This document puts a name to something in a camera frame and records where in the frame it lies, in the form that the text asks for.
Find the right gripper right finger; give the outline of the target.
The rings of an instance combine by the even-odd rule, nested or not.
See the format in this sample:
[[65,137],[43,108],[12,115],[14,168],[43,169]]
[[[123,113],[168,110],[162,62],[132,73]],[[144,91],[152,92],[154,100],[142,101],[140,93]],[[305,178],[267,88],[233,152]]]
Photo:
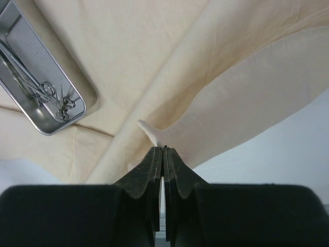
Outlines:
[[328,246],[328,213],[309,188],[210,184],[163,149],[171,246]]

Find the beige cloth kit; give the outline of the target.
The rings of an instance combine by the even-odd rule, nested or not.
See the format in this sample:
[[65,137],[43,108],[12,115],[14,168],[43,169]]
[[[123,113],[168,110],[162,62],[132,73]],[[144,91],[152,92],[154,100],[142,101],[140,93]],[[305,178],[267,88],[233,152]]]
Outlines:
[[194,168],[328,88],[328,1],[36,1],[98,93],[46,137],[1,92],[1,159],[113,183],[151,144]]

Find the steel tweezers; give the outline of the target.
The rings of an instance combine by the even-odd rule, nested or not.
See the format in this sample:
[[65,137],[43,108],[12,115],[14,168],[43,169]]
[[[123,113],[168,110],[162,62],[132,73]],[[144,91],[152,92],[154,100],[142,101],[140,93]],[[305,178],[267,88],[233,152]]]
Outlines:
[[61,85],[59,106],[60,106],[60,111],[63,111],[63,108],[64,108],[64,94],[63,94],[63,87],[62,87],[62,85]]

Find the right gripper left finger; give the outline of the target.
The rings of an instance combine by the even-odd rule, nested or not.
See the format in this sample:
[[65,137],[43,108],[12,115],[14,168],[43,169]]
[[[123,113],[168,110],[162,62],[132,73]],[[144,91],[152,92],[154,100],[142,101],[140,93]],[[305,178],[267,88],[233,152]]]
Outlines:
[[20,185],[1,194],[1,246],[154,246],[162,149],[112,185]]

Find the steel surgical scissors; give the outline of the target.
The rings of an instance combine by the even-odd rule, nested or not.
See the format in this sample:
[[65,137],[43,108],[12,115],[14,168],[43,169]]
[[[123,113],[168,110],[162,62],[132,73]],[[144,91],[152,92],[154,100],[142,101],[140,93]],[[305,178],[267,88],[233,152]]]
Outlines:
[[54,86],[47,81],[39,82],[20,61],[18,56],[2,40],[1,56],[3,57],[4,64],[13,74],[23,93],[32,92],[40,102],[50,102],[53,105],[57,105],[55,100],[56,89]]

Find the steel instrument tray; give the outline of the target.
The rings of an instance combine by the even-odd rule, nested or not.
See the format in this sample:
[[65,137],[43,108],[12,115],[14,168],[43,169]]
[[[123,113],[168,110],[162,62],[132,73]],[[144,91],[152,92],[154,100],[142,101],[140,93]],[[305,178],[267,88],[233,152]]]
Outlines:
[[1,86],[40,133],[53,135],[85,116],[87,108],[83,97],[23,16],[22,8],[15,1],[1,1],[1,40],[39,82],[50,82],[58,94],[62,85],[64,96],[75,102],[75,106],[68,107],[68,122],[59,121],[55,107],[49,103],[37,105],[37,101],[22,93],[1,56]]

